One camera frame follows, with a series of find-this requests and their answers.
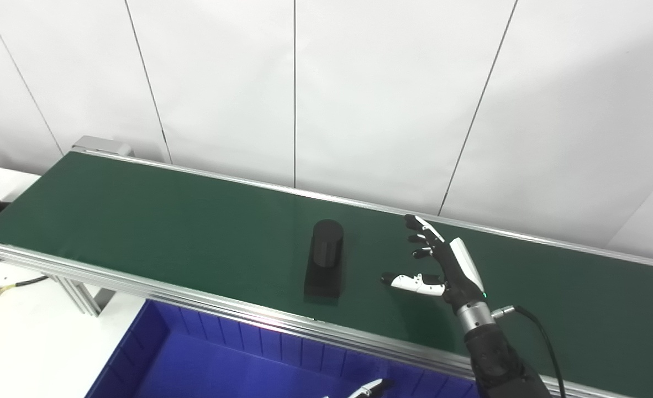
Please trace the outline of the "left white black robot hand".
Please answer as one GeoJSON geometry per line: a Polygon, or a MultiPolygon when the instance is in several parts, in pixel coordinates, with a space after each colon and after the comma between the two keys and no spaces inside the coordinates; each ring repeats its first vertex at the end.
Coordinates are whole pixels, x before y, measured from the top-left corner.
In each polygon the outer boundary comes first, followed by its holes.
{"type": "Polygon", "coordinates": [[[358,397],[382,397],[394,385],[392,379],[375,379],[369,383],[361,385],[354,390],[348,398],[358,397]]]}

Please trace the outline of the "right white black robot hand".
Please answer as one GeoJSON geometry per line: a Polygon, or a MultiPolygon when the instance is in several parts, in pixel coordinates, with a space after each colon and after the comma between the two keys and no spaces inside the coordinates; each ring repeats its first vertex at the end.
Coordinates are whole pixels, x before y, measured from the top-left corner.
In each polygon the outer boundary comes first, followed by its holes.
{"type": "Polygon", "coordinates": [[[485,302],[483,282],[463,240],[455,238],[446,242],[433,225],[418,215],[405,214],[404,220],[406,228],[415,232],[408,241],[422,245],[412,252],[412,257],[434,259],[440,265],[443,278],[384,273],[381,283],[421,295],[442,297],[454,312],[476,302],[485,302]]]}

